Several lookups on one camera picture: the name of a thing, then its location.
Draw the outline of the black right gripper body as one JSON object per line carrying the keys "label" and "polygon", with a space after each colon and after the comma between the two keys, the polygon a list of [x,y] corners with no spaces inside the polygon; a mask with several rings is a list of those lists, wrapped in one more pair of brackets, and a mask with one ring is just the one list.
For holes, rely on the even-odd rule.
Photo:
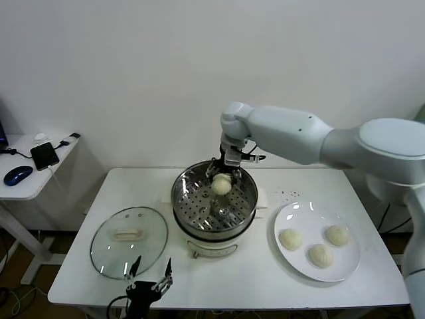
{"label": "black right gripper body", "polygon": [[232,169],[240,168],[242,162],[242,150],[246,143],[220,144],[220,157],[216,159],[215,166],[219,173],[231,173]]}

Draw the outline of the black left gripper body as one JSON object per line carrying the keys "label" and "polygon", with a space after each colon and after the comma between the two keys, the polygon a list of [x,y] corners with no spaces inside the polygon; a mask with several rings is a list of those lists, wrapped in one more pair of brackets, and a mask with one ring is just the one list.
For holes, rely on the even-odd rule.
{"label": "black left gripper body", "polygon": [[147,318],[150,306],[160,300],[166,291],[166,282],[136,281],[135,287],[127,291],[129,306],[126,318]]}

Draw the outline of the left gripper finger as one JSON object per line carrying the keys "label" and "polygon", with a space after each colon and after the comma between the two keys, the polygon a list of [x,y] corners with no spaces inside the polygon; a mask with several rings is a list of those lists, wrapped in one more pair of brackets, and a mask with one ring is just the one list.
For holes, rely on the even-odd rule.
{"label": "left gripper finger", "polygon": [[169,258],[164,276],[152,286],[152,291],[167,292],[173,284],[171,258]]}
{"label": "left gripper finger", "polygon": [[125,274],[125,279],[127,281],[127,289],[135,289],[135,277],[137,275],[138,268],[141,262],[141,255],[135,260],[131,265],[128,273]]}

